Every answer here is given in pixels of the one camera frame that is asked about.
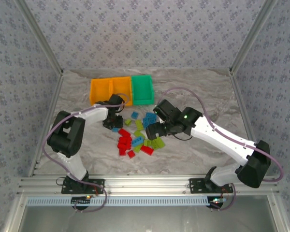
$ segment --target marble-patterned surface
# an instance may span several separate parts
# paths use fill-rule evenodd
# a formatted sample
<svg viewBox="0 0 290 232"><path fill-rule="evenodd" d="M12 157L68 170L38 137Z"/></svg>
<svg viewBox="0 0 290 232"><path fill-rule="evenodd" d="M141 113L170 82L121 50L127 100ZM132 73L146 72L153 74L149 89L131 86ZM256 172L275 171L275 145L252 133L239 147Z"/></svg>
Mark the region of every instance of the marble-patterned surface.
<svg viewBox="0 0 290 232"><path fill-rule="evenodd" d="M65 71L63 84L54 113L54 119L60 110L68 112L90 106L89 88L91 78L127 76L135 74L150 74L155 90L155 101L162 92L171 87L187 87L203 99L211 119L229 131L247 137L235 94L227 70L206 69L139 69L139 70L100 70L100 71ZM166 95L166 98L176 107L183 110L191 106L202 112L197 99L182 90L176 90ZM146 112L152 112L153 105L126 107L121 115L130 118L133 111L143 118ZM124 127L130 132L136 131L133 123ZM200 140L192 139L186 142L174 137L164 137L166 146L149 156L142 151L136 157L129 159L119 157L116 147L118 133L104 128L102 123L96 123L85 128L80 155L89 173L93 174L205 174L212 166L224 166L233 160ZM47 147L52 157L57 158L50 147ZM63 174L62 168L41 157L36 174Z"/></svg>

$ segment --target patterned wallpaper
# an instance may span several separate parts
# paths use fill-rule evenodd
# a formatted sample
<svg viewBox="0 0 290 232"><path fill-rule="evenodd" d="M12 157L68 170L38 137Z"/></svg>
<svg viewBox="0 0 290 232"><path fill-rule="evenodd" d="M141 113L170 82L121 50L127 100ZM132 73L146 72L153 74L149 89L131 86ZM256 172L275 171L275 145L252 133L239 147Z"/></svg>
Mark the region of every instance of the patterned wallpaper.
<svg viewBox="0 0 290 232"><path fill-rule="evenodd" d="M0 231L17 187L28 175L55 83L12 0L0 0Z"/></svg>
<svg viewBox="0 0 290 232"><path fill-rule="evenodd" d="M229 67L263 0L27 0L64 69Z"/></svg>
<svg viewBox="0 0 290 232"><path fill-rule="evenodd" d="M278 0L236 76L257 138L284 167L290 214L290 0Z"/></svg>

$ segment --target orange bin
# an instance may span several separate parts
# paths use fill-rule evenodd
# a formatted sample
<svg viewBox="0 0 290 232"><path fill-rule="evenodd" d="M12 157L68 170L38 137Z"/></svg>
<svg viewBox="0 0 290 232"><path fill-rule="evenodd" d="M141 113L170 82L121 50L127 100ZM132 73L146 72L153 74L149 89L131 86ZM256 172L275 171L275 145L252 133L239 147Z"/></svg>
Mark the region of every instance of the orange bin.
<svg viewBox="0 0 290 232"><path fill-rule="evenodd" d="M89 93L90 104L93 105L99 101L107 101L110 99L112 94L118 93L124 93L129 96L129 102L126 104L126 106L133 105L130 76L92 79ZM125 102L127 101L125 96L120 96Z"/></svg>

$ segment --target green lego brick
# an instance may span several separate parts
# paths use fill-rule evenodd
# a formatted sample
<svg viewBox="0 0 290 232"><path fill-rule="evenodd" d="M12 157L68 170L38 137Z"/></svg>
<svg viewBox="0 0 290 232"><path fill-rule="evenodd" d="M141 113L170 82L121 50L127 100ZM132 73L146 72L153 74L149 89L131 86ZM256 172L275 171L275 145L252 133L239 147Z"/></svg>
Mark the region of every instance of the green lego brick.
<svg viewBox="0 0 290 232"><path fill-rule="evenodd" d="M150 140L149 139L145 139L144 140L144 146L150 146Z"/></svg>
<svg viewBox="0 0 290 232"><path fill-rule="evenodd" d="M133 133L135 137L142 137L145 138L145 135L143 135L139 130L137 130L135 133Z"/></svg>
<svg viewBox="0 0 290 232"><path fill-rule="evenodd" d="M127 119L126 121L125 121L125 124L127 125L127 126L130 126L130 124L131 124L131 119Z"/></svg>
<svg viewBox="0 0 290 232"><path fill-rule="evenodd" d="M151 147L152 147L154 150L159 149L159 146L158 146L158 144L156 143L155 140L150 141L150 145L151 145Z"/></svg>
<svg viewBox="0 0 290 232"><path fill-rule="evenodd" d="M139 152L140 150L141 150L141 147L143 146L143 144L140 144L140 145L137 145L137 146L135 146L134 148L133 148L133 150L135 151L135 152Z"/></svg>
<svg viewBox="0 0 290 232"><path fill-rule="evenodd" d="M162 141L162 139L160 137L158 137L157 139L154 139L154 141L156 142L156 144L159 148L165 147L165 143Z"/></svg>
<svg viewBox="0 0 290 232"><path fill-rule="evenodd" d="M144 129L144 127L143 127L143 124L142 124L142 121L141 121L141 120L137 119L137 120L135 121L135 124L136 124L136 127L137 127L137 130L138 130L138 131L141 131L141 130L143 130L143 129Z"/></svg>

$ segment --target toy brick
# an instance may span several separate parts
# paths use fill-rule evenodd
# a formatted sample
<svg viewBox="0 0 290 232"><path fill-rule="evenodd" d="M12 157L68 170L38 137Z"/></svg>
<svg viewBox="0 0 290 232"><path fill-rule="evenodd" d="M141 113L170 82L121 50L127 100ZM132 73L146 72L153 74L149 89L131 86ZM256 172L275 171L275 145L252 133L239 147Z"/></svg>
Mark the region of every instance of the toy brick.
<svg viewBox="0 0 290 232"><path fill-rule="evenodd" d="M154 150L159 149L159 146L158 146L158 144L156 143L155 140L150 141L150 146L151 146Z"/></svg>
<svg viewBox="0 0 290 232"><path fill-rule="evenodd" d="M145 139L144 140L144 146L150 146L150 140L149 139Z"/></svg>
<svg viewBox="0 0 290 232"><path fill-rule="evenodd" d="M140 131L136 131L135 133L133 133L135 135L135 137L142 137L143 139L145 138L145 135L143 135Z"/></svg>
<svg viewBox="0 0 290 232"><path fill-rule="evenodd" d="M146 113L146 116L145 117L147 117L147 118L152 118L152 119L154 119L155 121L157 120L157 115L156 114L154 114L154 113Z"/></svg>
<svg viewBox="0 0 290 232"><path fill-rule="evenodd" d="M138 137L134 140L132 140L132 146L135 147L137 145L143 144L144 139L142 137Z"/></svg>
<svg viewBox="0 0 290 232"><path fill-rule="evenodd" d="M131 134L127 132L125 129L120 129L118 133L123 137L131 137Z"/></svg>
<svg viewBox="0 0 290 232"><path fill-rule="evenodd" d="M128 141L128 137L120 137L119 138L119 144L126 144Z"/></svg>
<svg viewBox="0 0 290 232"><path fill-rule="evenodd" d="M147 117L143 118L143 126L144 126L144 128L148 127L148 125L149 125L148 118Z"/></svg>
<svg viewBox="0 0 290 232"><path fill-rule="evenodd" d="M132 115L131 115L131 117L133 118L133 119L137 119L137 117L139 116L139 113L137 113L137 112L133 112L132 113Z"/></svg>
<svg viewBox="0 0 290 232"><path fill-rule="evenodd" d="M130 124L131 124L131 119L127 119L126 121L125 121L125 124L127 125L127 126L130 126Z"/></svg>
<svg viewBox="0 0 290 232"><path fill-rule="evenodd" d="M142 146L141 147L141 151L145 152L146 154L149 154L151 156L151 154L153 154L154 149L148 147L148 146Z"/></svg>
<svg viewBox="0 0 290 232"><path fill-rule="evenodd" d="M125 149L119 149L119 155L120 156L125 156L126 155L126 150Z"/></svg>
<svg viewBox="0 0 290 232"><path fill-rule="evenodd" d="M149 123L149 125L150 125L150 124L154 124L154 123L156 123L156 120L153 119L153 118L149 118L149 119L148 119L148 123Z"/></svg>
<svg viewBox="0 0 290 232"><path fill-rule="evenodd" d="M127 150L127 145L119 143L117 144L117 148Z"/></svg>
<svg viewBox="0 0 290 232"><path fill-rule="evenodd" d="M112 128L112 132L118 132L118 131L119 131L119 128L117 128L117 127Z"/></svg>
<svg viewBox="0 0 290 232"><path fill-rule="evenodd" d="M141 120L136 120L135 121L135 124L136 124L136 128L137 128L137 130L138 131L141 131L141 130L143 130L144 129L144 127L143 127L143 124L142 124L142 121Z"/></svg>
<svg viewBox="0 0 290 232"><path fill-rule="evenodd" d="M165 143L163 142L163 140L160 137L158 137L157 139L154 139L154 141L156 142L156 144L158 145L159 148L165 147Z"/></svg>
<svg viewBox="0 0 290 232"><path fill-rule="evenodd" d="M133 157L135 157L135 153L134 153L134 151L128 151L128 156L130 157L130 159L131 158L133 158Z"/></svg>
<svg viewBox="0 0 290 232"><path fill-rule="evenodd" d="M143 144L140 144L140 145L137 145L137 146L135 146L134 148L133 148L133 150L135 151L135 152L139 152L140 150L141 150L141 147L143 146Z"/></svg>

